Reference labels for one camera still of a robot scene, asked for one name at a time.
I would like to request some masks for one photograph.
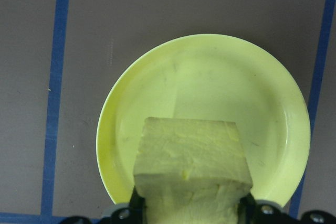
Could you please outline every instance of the screw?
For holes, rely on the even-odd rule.
[[[119,219],[127,219],[131,212],[126,208],[119,213]]]
[[[261,207],[261,211],[266,214],[266,215],[272,215],[274,214],[274,209],[273,207],[269,206],[269,205],[263,205]]]
[[[315,223],[324,223],[323,216],[319,214],[311,214],[310,219],[312,219],[312,221],[314,221]]]

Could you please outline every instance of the blue tape line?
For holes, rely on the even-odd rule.
[[[49,97],[47,108],[46,139],[44,152],[41,223],[49,223],[52,216],[58,117],[62,84],[63,58],[69,0],[56,0],[54,34],[52,38]]]
[[[330,38],[330,30],[331,30],[331,23],[333,20],[335,1],[336,0],[325,0],[325,4],[324,4],[320,38],[319,38],[315,67],[314,67],[313,78],[312,78],[312,83],[311,83],[309,102],[308,102],[308,112],[309,112],[309,119],[310,119],[311,135],[313,135],[314,127],[315,127],[315,119],[316,119],[316,113],[317,113],[317,108],[319,104],[324,67],[326,65],[325,60],[327,57],[328,43],[329,43],[329,38]],[[304,173],[300,181],[300,184],[298,188],[296,189],[290,201],[289,214],[294,218],[297,218],[298,213],[299,213],[303,185],[305,182],[304,181],[305,175],[306,175],[306,172]]]
[[[25,215],[25,214],[10,214],[7,212],[0,212],[0,222],[5,223],[39,223],[39,215]]]

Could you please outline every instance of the yellow plate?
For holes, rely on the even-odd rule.
[[[130,199],[149,116],[236,122],[256,199],[283,206],[300,182],[310,143],[305,101],[284,66],[247,41],[214,34],[178,38],[123,73],[97,130],[99,172],[114,203]]]

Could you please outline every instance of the tofu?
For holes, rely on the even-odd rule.
[[[148,224],[237,223],[252,188],[235,123],[147,118],[134,166]]]

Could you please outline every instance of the gray surface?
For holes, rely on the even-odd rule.
[[[54,215],[98,217],[110,203],[94,139],[109,90],[138,57],[197,33],[237,36],[268,50],[309,96],[324,0],[70,0]]]
[[[300,212],[322,209],[336,215],[336,18],[332,23],[325,74]]]
[[[1,212],[39,214],[55,0],[0,0]],[[170,39],[219,33],[273,54],[308,101],[324,0],[70,0],[54,215],[99,218],[111,204],[95,134],[120,74]],[[335,22],[300,211],[334,210]]]
[[[55,0],[0,6],[0,211],[39,214]]]

